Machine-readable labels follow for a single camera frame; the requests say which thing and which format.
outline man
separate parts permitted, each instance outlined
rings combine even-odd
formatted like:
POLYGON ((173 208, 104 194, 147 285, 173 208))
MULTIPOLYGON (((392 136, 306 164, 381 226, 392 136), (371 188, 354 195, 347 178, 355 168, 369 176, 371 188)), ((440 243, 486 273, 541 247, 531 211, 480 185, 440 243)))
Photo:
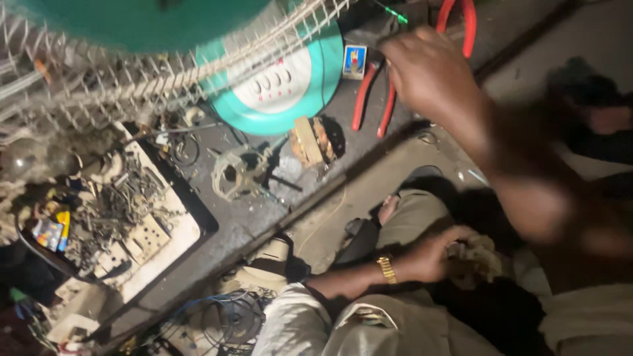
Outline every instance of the man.
MULTIPOLYGON (((382 46, 391 80, 411 110, 446 129, 485 173, 503 209, 545 270, 553 293, 540 330, 562 355, 633 354, 633 239, 587 184, 538 139, 516 130, 476 85, 461 52, 430 28, 382 46)), ((469 233, 425 233, 439 200, 407 191, 387 201, 380 239, 418 238, 404 255, 290 284, 266 310, 253 355, 498 355, 481 335, 434 305, 424 289, 454 268, 447 246, 469 233), (419 221, 405 219, 418 214, 419 221), (335 305, 347 304, 330 317, 335 305)))

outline gold watch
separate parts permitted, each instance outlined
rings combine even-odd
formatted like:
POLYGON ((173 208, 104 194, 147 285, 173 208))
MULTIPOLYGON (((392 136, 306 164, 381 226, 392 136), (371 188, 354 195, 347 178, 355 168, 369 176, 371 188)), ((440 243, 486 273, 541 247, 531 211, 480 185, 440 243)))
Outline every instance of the gold watch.
POLYGON ((396 279, 396 274, 394 273, 394 269, 391 267, 391 256, 381 256, 376 262, 382 268, 382 274, 387 279, 389 284, 398 284, 398 279, 396 279))

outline sleeve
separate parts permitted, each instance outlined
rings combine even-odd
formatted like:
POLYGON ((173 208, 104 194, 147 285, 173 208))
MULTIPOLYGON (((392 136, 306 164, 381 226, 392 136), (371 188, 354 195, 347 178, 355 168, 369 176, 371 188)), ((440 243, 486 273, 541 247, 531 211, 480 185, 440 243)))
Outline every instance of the sleeve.
POLYGON ((253 356, 321 355, 332 322, 323 305, 301 283, 284 287, 264 313, 266 322, 253 356))
POLYGON ((558 355, 633 355, 633 284, 579 289, 543 301, 540 330, 558 355))

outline screwdriver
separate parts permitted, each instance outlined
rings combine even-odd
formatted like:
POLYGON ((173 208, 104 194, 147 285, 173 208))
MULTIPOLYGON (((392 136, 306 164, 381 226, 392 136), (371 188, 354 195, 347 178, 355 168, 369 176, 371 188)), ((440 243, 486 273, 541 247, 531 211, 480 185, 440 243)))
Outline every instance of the screwdriver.
POLYGON ((399 13, 397 13, 395 10, 393 10, 392 8, 383 5, 382 3, 380 3, 378 0, 373 0, 376 4, 380 5, 382 8, 385 9, 386 12, 394 15, 397 19, 399 23, 408 23, 409 21, 406 19, 406 16, 401 15, 399 13))

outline workbench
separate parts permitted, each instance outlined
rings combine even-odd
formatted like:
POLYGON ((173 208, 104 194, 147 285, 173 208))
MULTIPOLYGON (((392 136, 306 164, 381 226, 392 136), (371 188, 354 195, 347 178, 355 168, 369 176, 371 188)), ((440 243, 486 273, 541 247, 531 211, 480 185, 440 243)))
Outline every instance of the workbench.
MULTIPOLYGON (((491 0, 477 6, 477 40, 470 60, 478 78, 502 62, 504 57, 522 47, 539 31, 547 29, 549 23, 572 10, 566 0, 504 1, 491 0)), ((449 28, 459 41, 463 27, 457 24, 449 28)), ((225 151, 236 147, 238 141, 226 126, 201 130, 200 157, 195 165, 183 168, 183 180, 188 187, 182 188, 183 198, 202 230, 199 241, 162 273, 135 299, 107 320, 102 329, 107 330, 110 345, 121 342, 126 335, 148 326, 164 317, 187 298, 196 284, 209 276, 219 276, 244 255, 252 252, 275 231, 282 229, 302 212, 307 211, 324 196, 340 186, 354 170, 366 167, 367 157, 384 151, 385 142, 396 140, 413 121, 413 114, 397 104, 384 139, 376 136, 384 105, 386 90, 385 71, 380 73, 370 93, 363 124, 359 131, 351 130, 353 103, 360 81, 341 80, 331 102, 320 116, 329 125, 326 129, 336 131, 344 143, 332 142, 334 151, 343 151, 341 157, 329 166, 302 168, 286 143, 274 163, 272 174, 290 182, 294 187, 269 180, 273 194, 282 198, 284 207, 263 196, 245 196, 231 203, 220 199, 211 187, 211 171, 215 162, 210 149, 225 151)), ((238 135, 240 141, 245 137, 238 135)), ((277 137, 246 136, 251 146, 272 143, 277 137)))

